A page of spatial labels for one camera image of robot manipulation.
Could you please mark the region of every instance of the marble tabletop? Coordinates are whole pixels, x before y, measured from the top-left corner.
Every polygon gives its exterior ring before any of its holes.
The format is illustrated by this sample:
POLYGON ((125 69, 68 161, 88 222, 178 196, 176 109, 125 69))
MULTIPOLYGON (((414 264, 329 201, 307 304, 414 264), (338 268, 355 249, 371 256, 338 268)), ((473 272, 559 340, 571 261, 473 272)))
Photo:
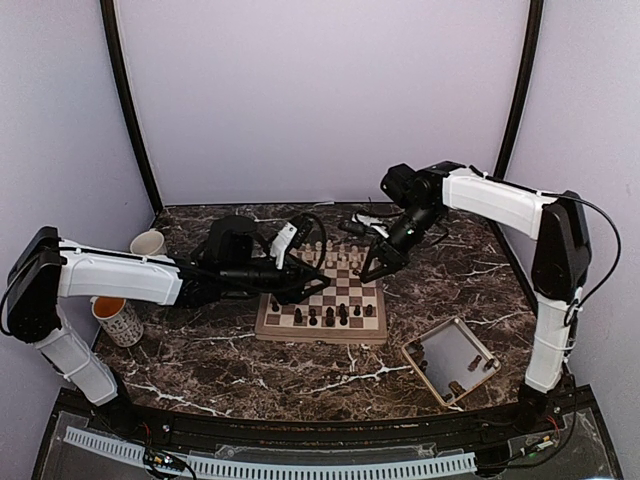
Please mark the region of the marble tabletop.
MULTIPOLYGON (((365 245, 337 229, 363 205, 168 207, 156 228, 170 255, 187 256, 211 222, 228 214, 256 219, 265 236, 300 211, 312 211, 338 245, 365 245)), ((373 205, 390 211, 389 205, 373 205)), ((408 366, 401 346, 452 318, 466 322, 502 364, 451 409, 514 402, 531 355, 535 317, 488 225, 451 212, 449 237, 428 234, 411 264, 383 279, 385 345, 318 345, 256 340, 258 299, 224 300, 194 310, 136 304, 142 340, 119 348, 102 333, 98 355, 121 373, 141 405, 204 415, 283 421, 380 420, 446 413, 408 366)))

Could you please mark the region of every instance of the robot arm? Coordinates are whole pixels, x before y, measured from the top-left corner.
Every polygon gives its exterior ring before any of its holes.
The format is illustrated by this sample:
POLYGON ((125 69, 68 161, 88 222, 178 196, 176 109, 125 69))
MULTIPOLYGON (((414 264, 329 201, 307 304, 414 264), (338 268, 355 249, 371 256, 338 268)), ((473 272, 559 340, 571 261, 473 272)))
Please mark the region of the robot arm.
POLYGON ((571 350, 567 319, 580 300, 591 260, 582 206, 496 182, 452 162, 417 172, 404 164, 392 167, 381 188, 405 210, 386 235, 373 241, 361 272, 365 283, 406 266, 409 250, 448 208, 482 215, 537 241, 531 279, 538 316, 525 385, 543 394, 552 390, 571 350), (374 260, 378 266, 371 269, 374 260))
POLYGON ((253 220, 225 217, 213 222, 207 241, 190 260, 86 247, 43 227, 9 273, 6 332, 40 351, 112 429, 131 433, 138 422, 124 385, 69 324, 58 297, 97 295, 192 308, 268 292, 281 304, 297 303, 330 282, 288 255, 312 227, 312 219, 303 214, 267 242, 253 220), (254 257, 254 242, 268 254, 254 257))

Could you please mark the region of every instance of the cup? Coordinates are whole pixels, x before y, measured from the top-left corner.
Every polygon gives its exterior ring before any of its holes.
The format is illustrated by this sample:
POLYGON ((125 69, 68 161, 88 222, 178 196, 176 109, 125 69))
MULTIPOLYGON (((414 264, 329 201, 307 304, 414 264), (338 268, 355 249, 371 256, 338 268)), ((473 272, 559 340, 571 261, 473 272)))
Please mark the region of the cup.
POLYGON ((141 233, 131 241, 129 250, 135 255, 166 255, 164 235, 155 229, 141 233))
POLYGON ((144 326, 124 298, 92 297, 91 313, 119 347, 131 347, 142 338, 144 326))

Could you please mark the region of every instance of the dark marble surface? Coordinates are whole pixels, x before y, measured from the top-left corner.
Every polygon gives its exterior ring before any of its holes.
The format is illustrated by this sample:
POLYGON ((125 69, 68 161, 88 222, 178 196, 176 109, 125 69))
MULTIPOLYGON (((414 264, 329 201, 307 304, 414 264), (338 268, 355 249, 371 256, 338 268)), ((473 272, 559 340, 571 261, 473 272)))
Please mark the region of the dark marble surface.
MULTIPOLYGON (((359 207, 170 207, 156 226, 165 234, 170 254, 186 256, 206 238, 211 221, 225 214, 256 218, 266 236, 296 212, 311 210, 322 217, 335 244, 354 244, 362 240, 349 238, 337 225, 359 207)), ((410 266, 383 280, 389 326, 385 345, 258 341, 253 333, 255 299, 197 310, 136 305, 145 326, 141 342, 123 349, 102 334, 96 351, 122 373, 132 398, 142 405, 269 420, 408 418, 449 410, 408 367, 400 347, 458 317, 496 355, 502 369, 457 408, 513 402, 531 354, 535 318, 484 221, 452 212, 443 225, 449 238, 428 248, 438 236, 434 228, 412 250, 410 266)))

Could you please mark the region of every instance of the white wall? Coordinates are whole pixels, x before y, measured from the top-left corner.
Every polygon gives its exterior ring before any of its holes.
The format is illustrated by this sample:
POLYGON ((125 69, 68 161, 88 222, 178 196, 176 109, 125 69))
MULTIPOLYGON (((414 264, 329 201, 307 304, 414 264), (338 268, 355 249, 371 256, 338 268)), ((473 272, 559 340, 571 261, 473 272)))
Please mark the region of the white wall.
MULTIPOLYGON (((82 243, 126 247, 152 211, 99 2, 1 2, 0 32, 0 276, 43 225, 82 243)), ((91 341, 97 325, 86 304, 72 302, 70 320, 91 341)), ((62 383, 32 347, 0 338, 3 479, 30 477, 62 383)))
MULTIPOLYGON (((579 192, 611 214, 624 252, 613 279, 585 305, 571 365, 591 383, 623 469, 640 472, 640 3, 547 2, 531 89, 507 178, 579 192)), ((588 286, 613 261, 607 224, 588 213, 588 286)), ((533 248, 509 236, 528 269, 533 248)))
POLYGON ((167 204, 385 198, 389 166, 489 169, 529 2, 118 2, 167 204))

